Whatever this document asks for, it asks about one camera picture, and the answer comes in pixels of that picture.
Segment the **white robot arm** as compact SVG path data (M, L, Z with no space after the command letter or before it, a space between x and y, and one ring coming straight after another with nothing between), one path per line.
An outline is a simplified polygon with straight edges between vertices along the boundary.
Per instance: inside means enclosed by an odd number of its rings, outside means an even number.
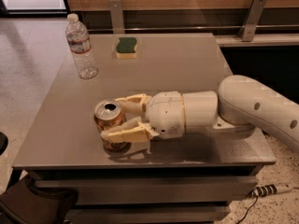
M217 91L138 94L112 103L134 117L100 132L110 143L141 143L186 133L249 134L259 128L299 151L299 104L250 77L226 77Z

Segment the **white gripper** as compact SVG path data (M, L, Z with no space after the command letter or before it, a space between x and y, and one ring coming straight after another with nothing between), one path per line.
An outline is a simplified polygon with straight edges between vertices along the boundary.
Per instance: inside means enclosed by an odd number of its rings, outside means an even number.
M126 113L143 116L149 123L136 117L100 133L110 143L142 143L153 137L179 138L185 133L182 95L177 91L160 92L153 96L145 93L116 98Z

